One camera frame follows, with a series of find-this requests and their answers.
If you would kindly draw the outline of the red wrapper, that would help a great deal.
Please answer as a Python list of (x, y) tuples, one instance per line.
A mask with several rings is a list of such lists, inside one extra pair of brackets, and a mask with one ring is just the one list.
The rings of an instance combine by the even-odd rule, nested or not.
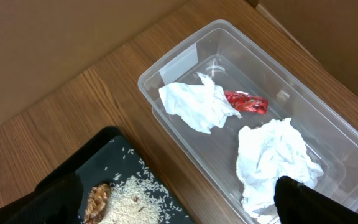
[(229, 104), (238, 111), (247, 111), (265, 115), (269, 101), (257, 95), (250, 95), (241, 91), (224, 90), (224, 95)]

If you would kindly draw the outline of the white napkin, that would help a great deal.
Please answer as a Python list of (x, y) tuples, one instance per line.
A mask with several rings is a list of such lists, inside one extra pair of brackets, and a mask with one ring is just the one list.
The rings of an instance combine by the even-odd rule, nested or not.
[(238, 134), (236, 175), (243, 183), (241, 204), (259, 223), (270, 223), (276, 215), (275, 186), (282, 176), (315, 188), (324, 172), (307, 155), (306, 144), (291, 118), (272, 119), (257, 128), (244, 126)]

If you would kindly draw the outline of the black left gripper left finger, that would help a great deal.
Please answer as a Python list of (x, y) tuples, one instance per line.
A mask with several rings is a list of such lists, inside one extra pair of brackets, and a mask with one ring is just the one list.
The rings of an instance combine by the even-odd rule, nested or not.
[(0, 224), (72, 223), (82, 198), (81, 179), (71, 173), (0, 208)]

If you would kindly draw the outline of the brown food chunk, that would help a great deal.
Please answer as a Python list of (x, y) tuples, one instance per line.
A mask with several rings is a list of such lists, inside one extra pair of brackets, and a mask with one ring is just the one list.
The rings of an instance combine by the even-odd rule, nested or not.
[(85, 209), (85, 224), (98, 224), (102, 221), (110, 194), (111, 187), (107, 183), (102, 183), (91, 188)]

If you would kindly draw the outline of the small white tissue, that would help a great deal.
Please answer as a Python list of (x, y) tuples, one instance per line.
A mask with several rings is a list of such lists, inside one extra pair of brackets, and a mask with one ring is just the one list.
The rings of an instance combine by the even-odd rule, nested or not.
[(221, 86), (208, 75), (197, 75), (201, 85), (173, 82), (158, 90), (166, 113), (179, 116), (189, 127), (205, 134), (210, 134), (213, 127), (223, 128), (230, 116), (242, 117)]

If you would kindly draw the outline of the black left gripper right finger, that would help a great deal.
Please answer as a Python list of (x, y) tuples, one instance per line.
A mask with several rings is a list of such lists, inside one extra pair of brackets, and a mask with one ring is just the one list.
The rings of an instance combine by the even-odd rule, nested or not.
[(281, 224), (358, 224), (358, 213), (291, 177), (280, 177), (274, 203)]

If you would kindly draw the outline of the pile of rice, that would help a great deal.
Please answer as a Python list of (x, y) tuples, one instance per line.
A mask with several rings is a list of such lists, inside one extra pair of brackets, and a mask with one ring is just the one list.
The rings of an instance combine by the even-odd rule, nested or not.
[(193, 220), (174, 199), (135, 150), (118, 150), (119, 165), (102, 223), (105, 224), (186, 224)]

